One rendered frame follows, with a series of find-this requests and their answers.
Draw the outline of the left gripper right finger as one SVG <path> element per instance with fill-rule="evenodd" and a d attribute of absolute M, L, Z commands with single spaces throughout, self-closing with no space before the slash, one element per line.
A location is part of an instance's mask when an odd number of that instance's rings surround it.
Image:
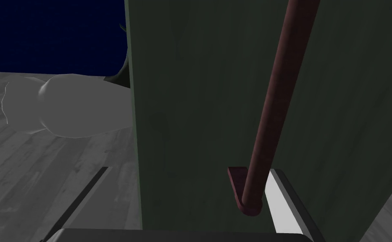
<path fill-rule="evenodd" d="M 284 172 L 271 169 L 265 195 L 278 234 L 301 234 L 304 242 L 324 242 L 324 237 Z"/>

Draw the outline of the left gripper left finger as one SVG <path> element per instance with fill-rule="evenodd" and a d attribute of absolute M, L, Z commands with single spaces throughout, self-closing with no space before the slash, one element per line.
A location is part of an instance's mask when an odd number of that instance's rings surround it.
<path fill-rule="evenodd" d="M 78 194 L 78 196 L 71 203 L 71 205 L 52 226 L 45 238 L 40 240 L 39 242 L 47 242 L 59 229 L 63 228 L 66 222 L 69 221 L 71 215 L 81 205 L 87 195 L 94 189 L 95 185 L 100 184 L 101 179 L 105 178 L 111 169 L 112 167 L 104 166 L 93 176 L 93 178 L 89 181 L 85 188 Z"/>

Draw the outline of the dark green door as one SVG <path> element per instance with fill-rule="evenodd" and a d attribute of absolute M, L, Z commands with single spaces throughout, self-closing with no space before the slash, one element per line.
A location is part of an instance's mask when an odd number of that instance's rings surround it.
<path fill-rule="evenodd" d="M 237 207 L 289 0 L 125 0 L 142 227 L 272 232 Z M 392 194 L 392 0 L 320 0 L 278 143 L 326 242 Z"/>

